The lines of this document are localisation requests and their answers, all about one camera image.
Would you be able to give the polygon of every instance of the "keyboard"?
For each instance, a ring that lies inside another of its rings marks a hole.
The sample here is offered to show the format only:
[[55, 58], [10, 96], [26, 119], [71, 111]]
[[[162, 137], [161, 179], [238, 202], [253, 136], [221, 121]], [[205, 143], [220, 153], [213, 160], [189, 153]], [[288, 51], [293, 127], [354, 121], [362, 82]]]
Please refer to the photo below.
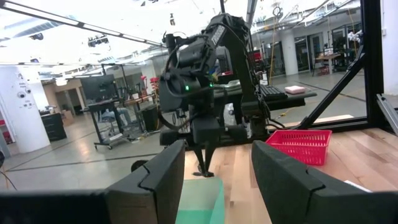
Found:
[[284, 91], [274, 86], [260, 85], [261, 93], [264, 95], [265, 101], [283, 100], [287, 98]]

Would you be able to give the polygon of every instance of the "green container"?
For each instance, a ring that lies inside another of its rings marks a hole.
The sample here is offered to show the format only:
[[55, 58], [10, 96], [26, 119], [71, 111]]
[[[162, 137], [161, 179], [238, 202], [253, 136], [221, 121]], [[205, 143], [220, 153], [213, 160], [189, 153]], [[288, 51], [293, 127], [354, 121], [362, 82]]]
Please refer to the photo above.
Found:
[[184, 180], [176, 224], [223, 224], [224, 188], [217, 178]]

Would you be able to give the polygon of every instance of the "red plastic basket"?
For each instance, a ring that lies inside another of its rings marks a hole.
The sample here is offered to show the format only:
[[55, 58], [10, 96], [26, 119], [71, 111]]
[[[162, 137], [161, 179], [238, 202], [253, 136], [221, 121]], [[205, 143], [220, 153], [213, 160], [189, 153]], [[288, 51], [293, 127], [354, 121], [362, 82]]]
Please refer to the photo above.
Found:
[[267, 144], [308, 165], [323, 165], [331, 131], [278, 130]]

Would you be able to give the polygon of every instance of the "gray floor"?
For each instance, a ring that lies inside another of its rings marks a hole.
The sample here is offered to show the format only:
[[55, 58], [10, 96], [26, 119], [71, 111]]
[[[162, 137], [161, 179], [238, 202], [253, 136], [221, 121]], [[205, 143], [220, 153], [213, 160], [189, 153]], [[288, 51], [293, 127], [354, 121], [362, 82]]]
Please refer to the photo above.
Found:
[[[342, 73], [312, 77], [309, 73], [276, 77], [272, 84], [278, 87], [305, 86], [318, 96], [307, 98], [306, 106], [273, 111], [272, 117], [282, 123], [301, 121], [311, 113], [343, 77]], [[364, 77], [357, 75], [341, 95], [321, 115], [321, 118], [349, 114], [366, 115]], [[112, 151], [105, 147], [95, 151], [93, 142], [98, 138], [89, 116], [79, 116], [65, 128], [67, 139], [53, 142], [51, 146], [28, 154], [7, 159], [4, 168], [18, 189], [99, 189], [109, 186], [129, 173], [131, 164], [138, 159], [150, 159], [159, 153], [159, 135], [149, 136], [137, 143], [121, 142]], [[0, 190], [6, 190], [5, 178], [0, 176]]]

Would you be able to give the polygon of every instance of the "computer monitor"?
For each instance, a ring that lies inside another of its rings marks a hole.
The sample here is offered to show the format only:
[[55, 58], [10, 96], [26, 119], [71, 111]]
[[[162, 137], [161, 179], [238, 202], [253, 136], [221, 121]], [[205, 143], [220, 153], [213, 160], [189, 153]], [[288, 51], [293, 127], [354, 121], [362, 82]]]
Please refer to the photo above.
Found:
[[110, 100], [118, 96], [113, 75], [81, 78], [80, 81], [87, 100]]

